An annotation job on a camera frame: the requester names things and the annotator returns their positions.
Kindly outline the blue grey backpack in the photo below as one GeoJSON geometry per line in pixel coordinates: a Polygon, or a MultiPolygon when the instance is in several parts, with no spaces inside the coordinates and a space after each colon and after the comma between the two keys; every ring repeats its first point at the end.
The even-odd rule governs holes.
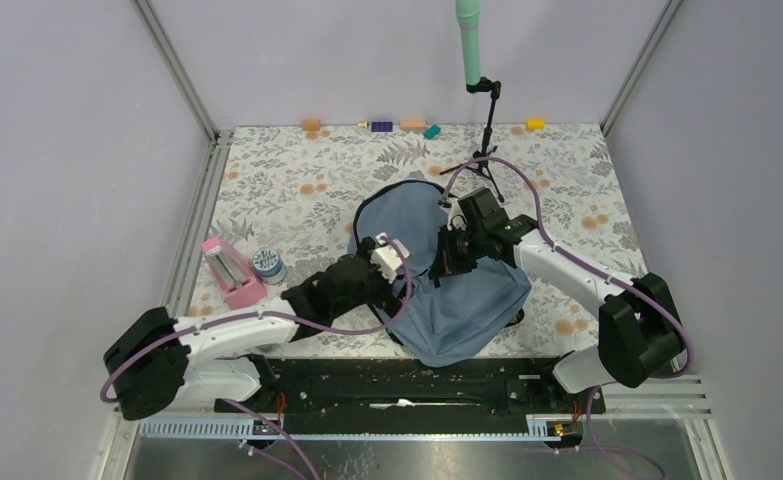
{"type": "Polygon", "coordinates": [[[413,293],[405,279],[392,287],[398,305],[374,306],[388,324],[392,340],[423,364],[443,367],[478,354],[522,312],[532,285],[526,274],[490,258],[461,275],[433,280],[430,269],[438,252],[438,234],[448,220],[438,201],[441,186],[422,180],[390,184],[364,200],[353,219],[349,252],[359,243],[386,233],[410,252],[413,293]]]}

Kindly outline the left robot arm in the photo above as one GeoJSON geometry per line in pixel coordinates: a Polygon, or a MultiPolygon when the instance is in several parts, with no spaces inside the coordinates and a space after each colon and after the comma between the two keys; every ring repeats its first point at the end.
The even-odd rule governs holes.
{"type": "Polygon", "coordinates": [[[410,293],[410,280],[407,259],[384,246],[346,254],[273,299],[225,314],[173,317],[164,307],[151,308],[104,353],[108,377],[99,398],[117,405],[126,420],[175,403],[217,399],[266,410],[278,387],[247,359],[250,350],[321,332],[341,334],[333,325],[337,318],[396,299],[396,283],[410,293]]]}

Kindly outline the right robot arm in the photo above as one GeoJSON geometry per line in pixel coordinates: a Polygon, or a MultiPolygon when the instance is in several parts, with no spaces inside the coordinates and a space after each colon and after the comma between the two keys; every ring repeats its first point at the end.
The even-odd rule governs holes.
{"type": "Polygon", "coordinates": [[[501,261],[568,295],[598,322],[595,345],[557,360],[540,386],[542,402],[564,412],[594,386],[636,388],[687,347],[665,282],[655,274],[632,279],[606,271],[550,238],[540,220],[510,217],[494,194],[480,188],[439,206],[447,223],[438,234],[437,277],[475,269],[481,258],[501,261]]]}

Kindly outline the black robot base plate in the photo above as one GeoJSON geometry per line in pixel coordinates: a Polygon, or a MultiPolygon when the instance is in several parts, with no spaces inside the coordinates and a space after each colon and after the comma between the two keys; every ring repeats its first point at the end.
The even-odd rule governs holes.
{"type": "Polygon", "coordinates": [[[601,393],[564,392],[552,358],[479,358],[441,368],[413,359],[253,356],[263,385],[243,406],[292,435],[510,435],[528,423],[605,411],[601,393]]]}

